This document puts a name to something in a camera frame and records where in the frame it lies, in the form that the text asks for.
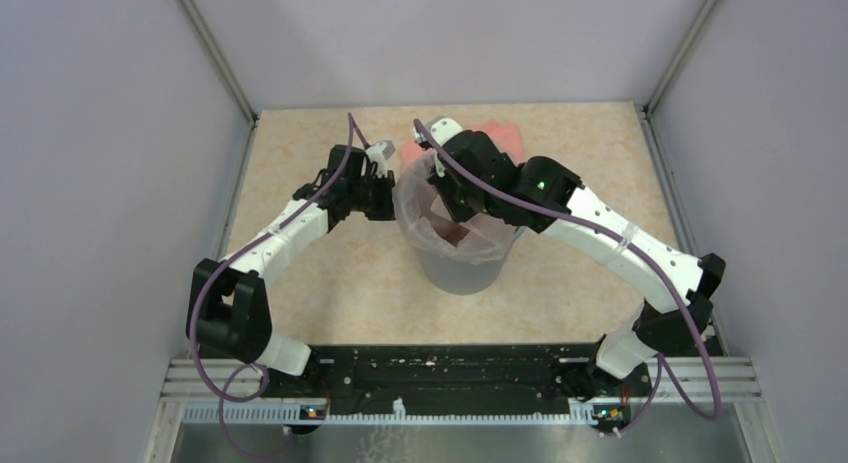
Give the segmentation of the pink cloth towel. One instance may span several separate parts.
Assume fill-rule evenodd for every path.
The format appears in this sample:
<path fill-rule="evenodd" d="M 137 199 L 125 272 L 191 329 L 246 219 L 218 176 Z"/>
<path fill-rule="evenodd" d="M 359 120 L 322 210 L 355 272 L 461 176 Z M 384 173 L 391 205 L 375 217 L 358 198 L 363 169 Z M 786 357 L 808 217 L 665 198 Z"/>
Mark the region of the pink cloth towel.
<path fill-rule="evenodd" d="M 405 144 L 400 151 L 401 173 L 410 168 L 418 168 L 425 176 L 431 176 L 433 173 L 430 166 L 431 161 L 428 159 L 429 154 L 418 149 L 414 143 L 415 130 L 419 130 L 425 135 L 429 140 L 429 145 L 439 153 L 439 157 L 444 163 L 454 169 L 459 168 L 462 175 L 470 174 L 470 172 L 463 168 L 461 163 L 472 158 L 496 160 L 495 172 L 505 170 L 507 173 L 509 173 L 509 170 L 507 170 L 508 162 L 512 164 L 513 169 L 525 162 L 520 132 L 516 125 L 501 125 L 496 121 L 491 121 L 479 127 L 465 128 L 464 131 L 440 147 L 430 137 L 426 125 L 422 126 L 420 121 L 416 120 L 413 139 Z"/>

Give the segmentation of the translucent pink trash bag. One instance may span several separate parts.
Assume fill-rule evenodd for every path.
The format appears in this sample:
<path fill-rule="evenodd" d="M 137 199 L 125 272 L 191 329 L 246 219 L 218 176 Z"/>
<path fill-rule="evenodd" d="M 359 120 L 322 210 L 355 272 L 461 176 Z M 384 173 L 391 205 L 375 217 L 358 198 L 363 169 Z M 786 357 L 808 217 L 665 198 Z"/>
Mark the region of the translucent pink trash bag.
<path fill-rule="evenodd" d="M 463 223 L 452 221 L 436 189 L 427 182 L 434 172 L 431 152 L 405 144 L 400 169 L 393 190 L 395 219 L 411 246 L 475 265 L 506 257 L 517 228 L 483 214 Z"/>

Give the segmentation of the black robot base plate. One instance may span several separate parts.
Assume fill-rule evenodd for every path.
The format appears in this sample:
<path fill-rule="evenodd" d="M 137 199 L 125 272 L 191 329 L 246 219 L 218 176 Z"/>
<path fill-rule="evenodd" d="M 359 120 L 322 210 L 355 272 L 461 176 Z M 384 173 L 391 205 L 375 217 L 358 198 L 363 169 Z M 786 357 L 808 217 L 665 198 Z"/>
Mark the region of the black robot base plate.
<path fill-rule="evenodd" d="M 624 381 L 604 377 L 592 343 L 321 345 L 301 376 L 273 370 L 266 398 L 316 398 L 333 416 L 564 415 L 578 403 L 618 403 L 650 392 L 646 364 Z"/>

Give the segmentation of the grey plastic trash bin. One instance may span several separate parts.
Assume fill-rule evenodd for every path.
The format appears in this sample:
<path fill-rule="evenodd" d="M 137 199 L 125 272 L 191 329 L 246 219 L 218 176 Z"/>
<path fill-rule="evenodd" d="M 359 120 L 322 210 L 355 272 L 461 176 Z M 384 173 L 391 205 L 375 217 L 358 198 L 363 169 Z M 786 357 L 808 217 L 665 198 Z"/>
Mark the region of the grey plastic trash bin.
<path fill-rule="evenodd" d="M 411 247 L 423 272 L 434 286 L 454 295 L 472 295 L 489 288 L 500 275 L 513 245 L 525 232 L 522 227 L 516 228 L 517 235 L 504 259 L 477 265 L 439 257 Z"/>

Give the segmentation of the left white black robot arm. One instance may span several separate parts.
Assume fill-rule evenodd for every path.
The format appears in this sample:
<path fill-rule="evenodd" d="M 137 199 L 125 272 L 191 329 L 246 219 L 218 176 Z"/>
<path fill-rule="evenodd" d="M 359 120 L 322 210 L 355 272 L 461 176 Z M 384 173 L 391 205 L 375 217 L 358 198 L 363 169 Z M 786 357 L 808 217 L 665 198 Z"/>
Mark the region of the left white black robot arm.
<path fill-rule="evenodd" d="M 351 213 L 371 221 L 394 218 L 395 152 L 389 141 L 367 149 L 334 146 L 326 168 L 301 186 L 281 213 L 245 247 L 218 262 L 204 259 L 192 275 L 187 336 L 197 345 L 247 364 L 282 372 L 297 396 L 319 387 L 312 348 L 274 328 L 268 293 L 284 270 L 311 243 Z"/>

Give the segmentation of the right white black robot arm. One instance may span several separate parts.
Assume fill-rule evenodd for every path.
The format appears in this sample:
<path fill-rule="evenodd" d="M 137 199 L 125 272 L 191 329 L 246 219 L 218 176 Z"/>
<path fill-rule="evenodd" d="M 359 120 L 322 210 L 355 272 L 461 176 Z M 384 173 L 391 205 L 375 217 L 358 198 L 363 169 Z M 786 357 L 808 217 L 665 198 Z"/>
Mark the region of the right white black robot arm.
<path fill-rule="evenodd" d="M 713 312 L 711 296 L 725 261 L 679 252 L 622 217 L 554 159 L 515 163 L 482 131 L 417 134 L 434 149 L 429 176 L 450 217 L 488 215 L 563 241 L 635 287 L 644 298 L 634 317 L 604 335 L 586 368 L 589 387 L 612 395 L 643 362 L 694 348 Z"/>

